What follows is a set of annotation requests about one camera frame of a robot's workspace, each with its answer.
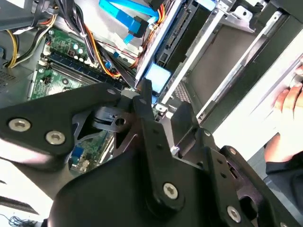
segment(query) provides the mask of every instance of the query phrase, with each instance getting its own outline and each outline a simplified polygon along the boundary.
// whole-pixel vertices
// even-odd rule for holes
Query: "metal bolt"
[[[237,152],[233,149],[233,148],[229,148],[229,151],[233,154],[233,155],[236,155]]]
[[[46,134],[45,139],[53,145],[61,145],[65,142],[65,135],[59,131],[50,131]]]
[[[172,200],[178,198],[178,190],[171,183],[165,183],[163,186],[164,193]]]
[[[227,207],[227,213],[228,213],[229,217],[231,217],[232,220],[234,220],[237,223],[240,223],[241,216],[240,216],[239,212],[234,207],[228,206]]]
[[[206,136],[210,136],[211,135],[210,132],[206,131],[206,130],[204,131],[204,133],[205,133]]]
[[[31,126],[30,122],[22,118],[16,118],[9,122],[9,128],[19,132],[29,130],[30,126]]]
[[[111,93],[112,95],[115,95],[115,94],[116,94],[115,91],[112,90],[112,89],[107,89],[107,92],[108,92],[108,93]]]
[[[142,102],[143,104],[146,104],[146,101],[144,99],[140,99],[140,102]]]

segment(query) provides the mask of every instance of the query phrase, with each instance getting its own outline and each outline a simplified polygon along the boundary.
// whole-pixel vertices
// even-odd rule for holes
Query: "orange wire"
[[[161,22],[163,22],[163,20],[165,18],[165,8],[164,8],[163,4],[161,4],[161,8],[162,8],[162,21]]]
[[[94,46],[94,49],[95,49],[95,52],[96,52],[98,61],[99,61],[100,65],[101,65],[102,69],[105,71],[106,74],[110,75],[111,77],[119,77],[119,76],[121,75],[120,73],[112,74],[112,73],[105,67],[105,65],[104,65],[104,63],[103,63],[103,61],[102,61],[102,59],[101,59],[101,56],[100,56],[100,54],[99,54],[99,52],[98,52],[98,49],[97,49],[97,46],[96,46],[96,41],[95,41],[95,39],[94,39],[92,33],[90,32],[90,30],[87,28],[87,26],[85,26],[85,27],[86,27],[86,29],[87,29],[87,31],[88,31],[88,34],[89,34],[89,37],[90,37],[90,39],[91,39],[91,41],[92,41],[92,43],[93,43],[93,46]]]
[[[42,23],[40,23],[40,24],[41,24],[41,25],[47,25],[47,24],[51,21],[51,19],[52,19],[52,18],[49,18],[47,21],[42,22]]]
[[[158,13],[159,13],[159,19],[158,19],[158,23],[161,23],[162,14],[161,14],[160,10],[158,10]]]

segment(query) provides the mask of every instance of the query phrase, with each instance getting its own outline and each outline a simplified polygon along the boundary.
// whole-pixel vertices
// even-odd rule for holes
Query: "cable tie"
[[[83,34],[83,33],[81,32],[81,33],[80,33],[80,36],[81,36],[82,38],[85,38],[85,37],[87,36],[87,33]]]

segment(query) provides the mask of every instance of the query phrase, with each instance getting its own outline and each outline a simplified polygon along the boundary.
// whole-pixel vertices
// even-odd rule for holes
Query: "finger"
[[[276,102],[275,102],[274,111],[280,112],[280,113],[282,112],[283,103],[284,103],[284,100],[286,99],[286,96],[288,95],[288,92],[289,92],[289,90],[286,89],[278,96],[278,98],[276,99]]]
[[[297,75],[299,75],[299,76],[303,75],[303,66],[297,68],[297,69],[295,70],[295,73],[296,73]]]
[[[282,108],[282,116],[284,120],[292,120],[294,118],[294,106],[300,94],[302,83],[298,83],[288,92]]]
[[[303,92],[299,94],[295,103],[294,120],[298,123],[303,123]]]

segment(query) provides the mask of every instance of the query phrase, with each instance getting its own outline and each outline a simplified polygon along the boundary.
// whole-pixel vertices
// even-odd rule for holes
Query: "motherboard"
[[[110,83],[118,90],[125,87],[122,81],[104,75],[98,65],[91,63],[81,40],[53,28],[46,38],[28,99],[42,98],[98,82]],[[114,148],[113,139],[112,132],[102,131],[98,136],[77,144],[69,160],[71,170],[82,174],[104,163],[105,152],[111,152]]]

